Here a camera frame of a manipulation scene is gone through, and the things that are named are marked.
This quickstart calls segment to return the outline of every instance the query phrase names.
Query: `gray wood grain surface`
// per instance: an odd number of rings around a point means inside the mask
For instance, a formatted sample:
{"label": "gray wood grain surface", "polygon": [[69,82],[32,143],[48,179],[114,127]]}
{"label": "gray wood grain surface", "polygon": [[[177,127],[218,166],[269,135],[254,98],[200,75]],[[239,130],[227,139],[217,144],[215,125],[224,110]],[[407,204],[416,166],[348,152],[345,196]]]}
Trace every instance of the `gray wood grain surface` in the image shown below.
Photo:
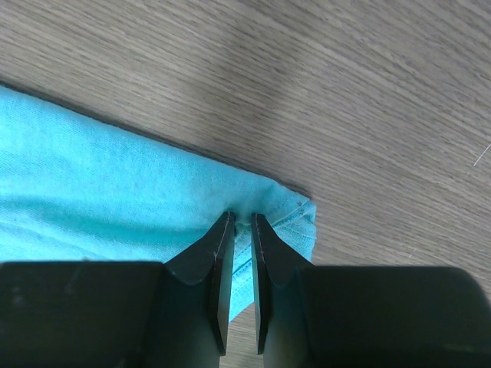
{"label": "gray wood grain surface", "polygon": [[[486,0],[0,7],[2,82],[310,195],[317,264],[456,265],[491,294]],[[253,326],[222,366],[261,366]]]}

